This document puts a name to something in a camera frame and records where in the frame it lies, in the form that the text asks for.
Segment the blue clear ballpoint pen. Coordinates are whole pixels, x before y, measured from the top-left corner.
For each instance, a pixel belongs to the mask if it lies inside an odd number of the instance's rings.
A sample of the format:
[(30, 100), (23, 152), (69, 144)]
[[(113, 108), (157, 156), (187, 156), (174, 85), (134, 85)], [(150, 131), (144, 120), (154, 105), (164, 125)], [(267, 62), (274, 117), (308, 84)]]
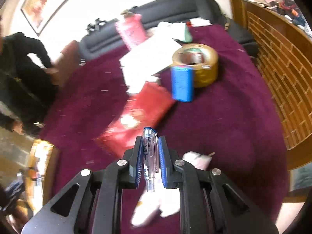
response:
[(143, 168), (146, 191), (155, 191), (155, 180), (160, 169), (157, 132), (151, 127), (143, 129)]

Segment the white cosmetic tube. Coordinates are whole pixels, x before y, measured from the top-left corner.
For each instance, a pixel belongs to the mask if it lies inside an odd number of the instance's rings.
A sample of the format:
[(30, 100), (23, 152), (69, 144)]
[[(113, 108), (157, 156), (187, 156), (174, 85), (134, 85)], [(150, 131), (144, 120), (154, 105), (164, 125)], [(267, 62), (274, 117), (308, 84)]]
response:
[(139, 198), (130, 223), (134, 227), (145, 226), (159, 212), (166, 218), (180, 211), (179, 189), (161, 189), (155, 192), (144, 191)]

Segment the pink-grey cosmetic tube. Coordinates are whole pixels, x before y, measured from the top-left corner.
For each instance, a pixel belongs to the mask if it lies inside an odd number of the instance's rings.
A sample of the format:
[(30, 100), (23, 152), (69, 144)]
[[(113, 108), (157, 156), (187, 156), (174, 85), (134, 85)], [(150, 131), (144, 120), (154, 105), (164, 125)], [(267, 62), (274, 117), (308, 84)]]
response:
[(208, 155), (204, 155), (194, 151), (189, 151), (183, 155), (182, 159), (192, 164), (195, 168), (205, 171), (207, 170), (214, 155), (215, 152), (212, 152)]

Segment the gold-lined white tray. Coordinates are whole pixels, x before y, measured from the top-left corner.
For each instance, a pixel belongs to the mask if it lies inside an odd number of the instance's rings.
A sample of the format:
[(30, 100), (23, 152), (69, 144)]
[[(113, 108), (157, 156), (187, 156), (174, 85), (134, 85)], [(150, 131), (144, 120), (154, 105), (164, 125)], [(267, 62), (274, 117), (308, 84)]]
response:
[(53, 144), (41, 139), (34, 140), (25, 178), (27, 202), (33, 214), (38, 213), (52, 197), (58, 157), (59, 150)]

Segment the maroon velvet tablecloth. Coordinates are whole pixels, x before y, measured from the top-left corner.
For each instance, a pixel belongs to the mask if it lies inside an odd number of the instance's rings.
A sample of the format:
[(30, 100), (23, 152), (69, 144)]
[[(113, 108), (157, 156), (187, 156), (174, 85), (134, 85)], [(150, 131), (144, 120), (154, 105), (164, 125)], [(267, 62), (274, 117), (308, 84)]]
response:
[[(243, 47), (223, 27), (195, 27), (196, 43), (215, 49), (218, 79), (197, 89), (190, 103), (175, 103), (157, 125), (179, 155), (212, 153), (219, 168), (266, 216), (251, 233), (277, 233), (275, 221), (287, 191), (286, 147), (281, 121), (267, 84)], [(117, 160), (97, 142), (129, 98), (120, 58), (122, 46), (88, 61), (62, 87), (49, 110), (41, 138), (60, 151), (52, 194), (79, 171), (104, 169)]]

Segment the red foil packet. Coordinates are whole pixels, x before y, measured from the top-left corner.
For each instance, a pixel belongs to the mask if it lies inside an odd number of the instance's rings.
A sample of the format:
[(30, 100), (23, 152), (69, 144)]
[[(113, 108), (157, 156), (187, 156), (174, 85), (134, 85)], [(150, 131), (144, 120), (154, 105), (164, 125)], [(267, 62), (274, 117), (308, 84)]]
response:
[(96, 142), (104, 150), (122, 157), (134, 147), (136, 137), (145, 127), (155, 129), (174, 105), (170, 92), (155, 82), (146, 82), (142, 90), (130, 97), (121, 114), (105, 129)]

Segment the blue battery pack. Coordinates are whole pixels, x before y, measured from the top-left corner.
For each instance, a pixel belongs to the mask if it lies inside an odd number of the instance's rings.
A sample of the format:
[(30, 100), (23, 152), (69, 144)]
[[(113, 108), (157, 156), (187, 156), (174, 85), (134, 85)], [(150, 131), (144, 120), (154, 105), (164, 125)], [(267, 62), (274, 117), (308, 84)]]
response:
[(171, 68), (171, 92), (173, 99), (191, 102), (194, 97), (194, 70), (189, 66)]

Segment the person in black clothes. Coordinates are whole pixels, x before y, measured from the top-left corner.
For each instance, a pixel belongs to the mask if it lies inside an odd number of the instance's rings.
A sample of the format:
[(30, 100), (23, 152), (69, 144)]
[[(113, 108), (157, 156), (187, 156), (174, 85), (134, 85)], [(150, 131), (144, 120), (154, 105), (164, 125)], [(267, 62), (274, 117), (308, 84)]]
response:
[(1, 36), (1, 127), (9, 132), (38, 136), (56, 99), (57, 87), (48, 71), (52, 63), (43, 43), (17, 32)]

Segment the white papers and notebook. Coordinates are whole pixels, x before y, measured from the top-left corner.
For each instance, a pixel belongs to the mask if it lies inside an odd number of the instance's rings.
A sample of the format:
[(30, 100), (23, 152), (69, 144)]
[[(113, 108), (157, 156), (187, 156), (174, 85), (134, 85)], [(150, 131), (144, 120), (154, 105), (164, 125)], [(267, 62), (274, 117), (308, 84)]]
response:
[(185, 43), (192, 42), (190, 27), (211, 25), (210, 20), (160, 22), (148, 29), (149, 38), (119, 59), (127, 94), (138, 94), (145, 82), (159, 83), (158, 74), (172, 65), (172, 56)]

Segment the brown chair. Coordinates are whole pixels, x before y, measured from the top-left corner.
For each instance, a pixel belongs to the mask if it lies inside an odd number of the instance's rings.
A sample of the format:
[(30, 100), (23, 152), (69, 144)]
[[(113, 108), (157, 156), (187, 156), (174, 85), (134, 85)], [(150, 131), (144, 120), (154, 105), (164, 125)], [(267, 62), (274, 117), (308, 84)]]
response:
[(73, 72), (79, 68), (80, 61), (79, 42), (73, 40), (64, 47), (54, 63), (55, 71), (51, 75), (53, 84), (63, 87)]

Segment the pink knitted bottle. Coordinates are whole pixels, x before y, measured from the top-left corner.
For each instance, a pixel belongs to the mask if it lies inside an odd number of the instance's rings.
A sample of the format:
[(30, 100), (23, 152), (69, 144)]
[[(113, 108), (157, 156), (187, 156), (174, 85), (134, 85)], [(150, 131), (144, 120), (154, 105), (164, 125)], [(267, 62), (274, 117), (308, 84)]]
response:
[(141, 14), (125, 10), (115, 22), (116, 30), (129, 50), (137, 47), (148, 38), (141, 18)]

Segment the black leather car seat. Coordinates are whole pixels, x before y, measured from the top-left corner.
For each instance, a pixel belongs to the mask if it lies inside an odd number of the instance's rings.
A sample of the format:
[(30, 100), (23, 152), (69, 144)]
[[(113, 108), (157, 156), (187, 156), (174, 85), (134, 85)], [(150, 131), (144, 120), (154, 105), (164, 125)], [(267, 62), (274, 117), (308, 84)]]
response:
[[(234, 20), (226, 17), (215, 0), (156, 0), (130, 9), (132, 13), (141, 15), (145, 30), (156, 27), (160, 22), (184, 22), (202, 18), (211, 24), (222, 26), (236, 40), (249, 56), (256, 57), (258, 44), (247, 29)], [(116, 30), (117, 19), (110, 21), (96, 20), (87, 27), (88, 34), (82, 38), (78, 47), (82, 59), (88, 61), (124, 45), (124, 41)]]

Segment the wooden cabinet counter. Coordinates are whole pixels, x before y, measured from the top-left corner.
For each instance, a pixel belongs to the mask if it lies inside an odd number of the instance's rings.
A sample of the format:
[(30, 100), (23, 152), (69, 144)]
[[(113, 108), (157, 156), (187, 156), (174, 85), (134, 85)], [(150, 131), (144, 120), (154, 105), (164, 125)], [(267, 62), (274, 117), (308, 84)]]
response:
[(233, 19), (259, 45), (256, 66), (269, 86), (284, 130), (287, 168), (311, 162), (311, 40), (276, 12), (230, 0)]

